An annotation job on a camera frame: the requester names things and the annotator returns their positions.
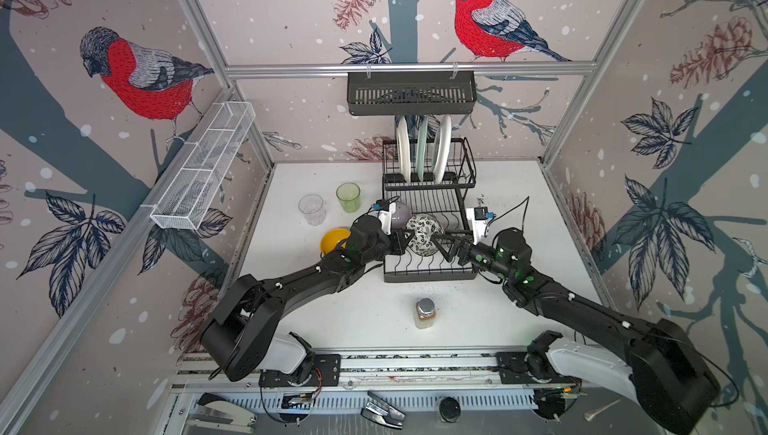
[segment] silver jar lid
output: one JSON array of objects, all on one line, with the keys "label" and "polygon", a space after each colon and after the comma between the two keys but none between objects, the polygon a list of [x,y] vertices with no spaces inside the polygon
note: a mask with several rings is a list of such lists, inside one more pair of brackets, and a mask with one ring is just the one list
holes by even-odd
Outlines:
[{"label": "silver jar lid", "polygon": [[422,317],[430,317],[435,314],[435,302],[428,298],[422,298],[416,304],[416,310]]}]

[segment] spice jar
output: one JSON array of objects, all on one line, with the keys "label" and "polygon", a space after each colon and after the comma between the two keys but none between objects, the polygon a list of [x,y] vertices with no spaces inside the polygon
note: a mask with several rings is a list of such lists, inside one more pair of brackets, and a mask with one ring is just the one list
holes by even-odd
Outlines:
[{"label": "spice jar", "polygon": [[416,303],[416,328],[429,328],[435,324],[435,302],[428,298],[422,298]]}]

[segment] robotic arm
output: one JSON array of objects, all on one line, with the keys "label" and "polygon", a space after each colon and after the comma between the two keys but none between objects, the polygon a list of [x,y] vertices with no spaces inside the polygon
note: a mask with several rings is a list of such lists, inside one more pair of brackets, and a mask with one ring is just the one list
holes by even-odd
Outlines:
[{"label": "robotic arm", "polygon": [[[337,246],[317,264],[269,280],[246,275],[226,292],[201,329],[200,343],[227,378],[238,381],[259,367],[283,371],[296,384],[308,379],[311,347],[296,334],[291,334],[295,340],[275,337],[280,319],[351,286],[367,263],[401,255],[409,241],[403,230],[385,233],[382,222],[370,215],[355,220],[350,232],[345,248]],[[546,331],[528,346],[527,371],[534,378],[560,373],[592,381],[638,402],[672,433],[693,430],[717,397],[720,385],[680,327],[666,319],[651,324],[627,317],[569,291],[530,265],[532,251],[520,230],[499,232],[494,246],[472,236],[434,234],[432,240],[447,261],[457,258],[460,265],[495,274],[518,307],[559,321],[602,346],[577,345]]]}]

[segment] white table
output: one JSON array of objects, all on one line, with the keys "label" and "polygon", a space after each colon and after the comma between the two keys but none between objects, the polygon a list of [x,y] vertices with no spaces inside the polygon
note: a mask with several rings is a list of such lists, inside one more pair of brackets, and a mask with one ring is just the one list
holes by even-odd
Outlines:
[{"label": "white table", "polygon": [[[278,164],[256,224],[241,275],[257,279],[281,277],[320,259],[320,238],[352,221],[381,198],[381,163]],[[525,239],[533,249],[532,264],[570,290],[600,303],[597,292],[565,227],[546,181],[534,161],[478,161],[477,187],[466,197],[478,198],[502,214],[531,196]],[[354,181],[362,190],[362,206],[347,214],[336,200],[336,187]],[[299,212],[299,200],[317,193],[326,200],[328,216],[316,227]],[[522,209],[492,225],[495,232],[520,226]],[[414,325],[416,302],[435,301],[437,321],[426,330]],[[318,298],[288,314],[277,333],[295,331],[318,348],[508,347],[529,344],[544,330],[571,334],[557,322],[517,308],[498,285],[480,276],[471,281],[385,284],[382,268],[353,286]]]}]

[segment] black lid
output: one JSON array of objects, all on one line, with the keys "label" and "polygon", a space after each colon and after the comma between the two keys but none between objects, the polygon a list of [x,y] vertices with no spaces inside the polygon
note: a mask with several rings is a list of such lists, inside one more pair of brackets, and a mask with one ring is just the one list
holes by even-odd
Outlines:
[{"label": "black lid", "polygon": [[462,408],[455,398],[446,397],[440,401],[440,417],[448,423],[455,423],[462,415]]}]

